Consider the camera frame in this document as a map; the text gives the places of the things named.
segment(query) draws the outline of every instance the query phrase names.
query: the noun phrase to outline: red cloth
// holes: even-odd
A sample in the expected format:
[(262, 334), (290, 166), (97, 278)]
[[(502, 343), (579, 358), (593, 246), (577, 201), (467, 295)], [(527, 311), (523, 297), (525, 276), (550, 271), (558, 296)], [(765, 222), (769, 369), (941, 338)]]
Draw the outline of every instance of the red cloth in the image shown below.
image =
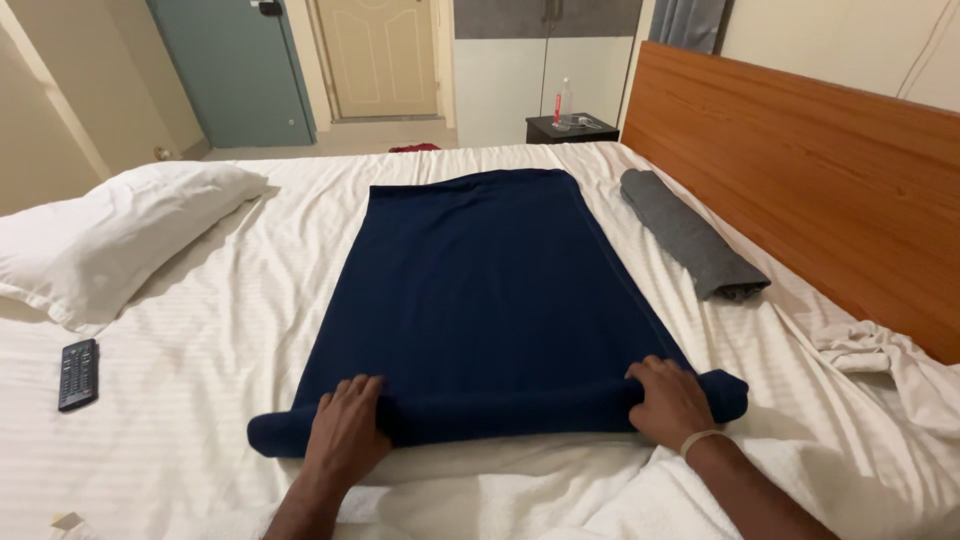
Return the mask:
[(396, 148), (391, 148), (390, 153), (396, 154), (397, 152), (424, 152), (427, 150), (440, 150), (440, 147), (436, 144), (424, 142), (422, 144), (412, 144), (410, 146), (397, 146)]

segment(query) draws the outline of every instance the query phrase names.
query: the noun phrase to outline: forearm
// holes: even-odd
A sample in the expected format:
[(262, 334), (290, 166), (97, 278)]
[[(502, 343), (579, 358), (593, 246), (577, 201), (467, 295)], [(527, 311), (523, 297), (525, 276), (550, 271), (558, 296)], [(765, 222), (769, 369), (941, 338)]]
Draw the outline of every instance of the forearm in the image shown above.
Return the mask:
[(697, 441), (686, 461), (745, 540), (837, 538), (766, 478), (727, 437), (713, 435)]
[(329, 540), (345, 495), (323, 475), (301, 473), (287, 490), (263, 540)]

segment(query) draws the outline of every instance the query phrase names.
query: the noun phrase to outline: door lock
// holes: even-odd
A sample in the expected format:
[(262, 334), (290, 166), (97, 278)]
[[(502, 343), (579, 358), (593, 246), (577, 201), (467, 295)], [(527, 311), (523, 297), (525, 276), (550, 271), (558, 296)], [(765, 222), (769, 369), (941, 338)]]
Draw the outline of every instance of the door lock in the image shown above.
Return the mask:
[(268, 17), (279, 17), (283, 15), (283, 6), (280, 6), (279, 2), (260, 2), (258, 7), (260, 8), (261, 15)]

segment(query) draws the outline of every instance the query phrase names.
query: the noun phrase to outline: curtain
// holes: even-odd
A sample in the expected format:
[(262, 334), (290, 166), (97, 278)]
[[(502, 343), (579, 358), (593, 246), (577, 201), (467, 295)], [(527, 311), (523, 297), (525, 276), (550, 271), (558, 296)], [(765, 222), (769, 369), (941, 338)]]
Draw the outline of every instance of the curtain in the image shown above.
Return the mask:
[(657, 0), (651, 41), (712, 53), (728, 0)]

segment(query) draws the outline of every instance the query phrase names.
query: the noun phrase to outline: door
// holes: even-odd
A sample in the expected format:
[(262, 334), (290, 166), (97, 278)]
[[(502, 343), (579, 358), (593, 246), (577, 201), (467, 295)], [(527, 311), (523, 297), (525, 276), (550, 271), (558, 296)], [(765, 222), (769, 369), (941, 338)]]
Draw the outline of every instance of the door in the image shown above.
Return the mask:
[(549, 0), (454, 0), (461, 148), (522, 144), (543, 91)]
[(285, 15), (250, 0), (148, 1), (211, 146), (312, 143)]
[(437, 113), (429, 0), (319, 0), (343, 117)]
[(574, 112), (615, 126), (626, 83), (642, 0), (548, 0), (546, 65), (540, 115), (570, 78)]

